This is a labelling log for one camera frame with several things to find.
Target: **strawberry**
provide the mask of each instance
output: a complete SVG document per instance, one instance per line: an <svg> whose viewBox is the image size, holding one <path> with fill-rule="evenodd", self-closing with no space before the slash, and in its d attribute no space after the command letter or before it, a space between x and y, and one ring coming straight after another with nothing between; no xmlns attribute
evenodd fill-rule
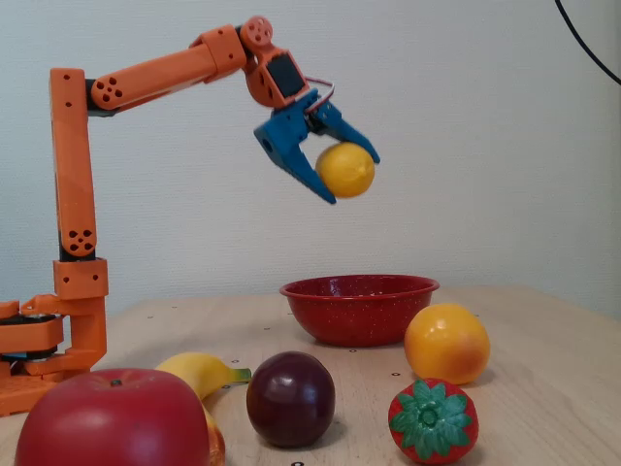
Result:
<svg viewBox="0 0 621 466"><path fill-rule="evenodd" d="M402 452L423 464L457 461L478 438L473 400L458 386L437 379L416 381L395 396L388 425Z"/></svg>

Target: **orange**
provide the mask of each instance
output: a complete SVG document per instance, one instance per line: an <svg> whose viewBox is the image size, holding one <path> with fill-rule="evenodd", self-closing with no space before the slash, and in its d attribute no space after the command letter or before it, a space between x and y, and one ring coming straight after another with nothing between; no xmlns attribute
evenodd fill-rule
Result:
<svg viewBox="0 0 621 466"><path fill-rule="evenodd" d="M404 344L408 363L420 379L470 383L483 373L489 360L485 327L458 304L421 310L409 323Z"/></svg>
<svg viewBox="0 0 621 466"><path fill-rule="evenodd" d="M376 174L371 155L352 143L326 149L317 158L315 170L335 197L359 196L369 189Z"/></svg>

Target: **apple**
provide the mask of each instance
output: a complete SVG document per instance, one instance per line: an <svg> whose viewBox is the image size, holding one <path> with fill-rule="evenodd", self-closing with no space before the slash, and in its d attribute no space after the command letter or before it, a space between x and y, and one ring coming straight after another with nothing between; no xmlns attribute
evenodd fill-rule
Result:
<svg viewBox="0 0 621 466"><path fill-rule="evenodd" d="M202 404L177 376L100 370L39 400L19 435L15 466L209 466L208 438Z"/></svg>

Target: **yellow banana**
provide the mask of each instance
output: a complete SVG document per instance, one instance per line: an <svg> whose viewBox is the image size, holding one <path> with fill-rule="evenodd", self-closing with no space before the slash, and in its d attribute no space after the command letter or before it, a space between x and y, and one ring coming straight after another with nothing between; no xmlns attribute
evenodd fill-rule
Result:
<svg viewBox="0 0 621 466"><path fill-rule="evenodd" d="M232 369L220 359L201 352L183 352L176 354L155 369L173 374L185 381L194 390L201 401L228 383L248 382L251 377L249 369ZM225 445L222 433L212 415L203 406L209 431L210 464L224 465Z"/></svg>

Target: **lemon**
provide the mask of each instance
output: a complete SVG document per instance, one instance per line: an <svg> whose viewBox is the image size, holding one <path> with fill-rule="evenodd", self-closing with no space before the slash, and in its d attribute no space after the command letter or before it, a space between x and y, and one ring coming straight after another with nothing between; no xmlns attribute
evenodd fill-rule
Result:
<svg viewBox="0 0 621 466"><path fill-rule="evenodd" d="M326 149L317 158L315 170L332 194L342 198L364 193L376 175L371 155L352 143Z"/></svg>

